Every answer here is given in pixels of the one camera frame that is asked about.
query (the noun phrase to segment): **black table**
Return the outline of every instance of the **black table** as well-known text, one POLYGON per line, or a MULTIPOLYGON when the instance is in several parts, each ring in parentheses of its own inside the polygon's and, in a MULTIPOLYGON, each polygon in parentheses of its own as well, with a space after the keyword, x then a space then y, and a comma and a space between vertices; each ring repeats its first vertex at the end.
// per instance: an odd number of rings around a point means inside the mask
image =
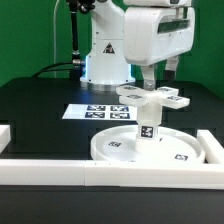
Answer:
MULTIPOLYGON (((224 144, 224 102, 200 84, 159 82, 191 98, 164 108, 162 126, 192 135, 209 129, 224 144)), ((12 141, 1 159, 91 159, 97 132, 127 121, 62 120, 68 104, 117 105, 115 93, 67 79, 18 78, 0 88, 0 124, 12 141)), ((224 191, 120 187, 0 186, 0 223, 223 223, 224 191)))

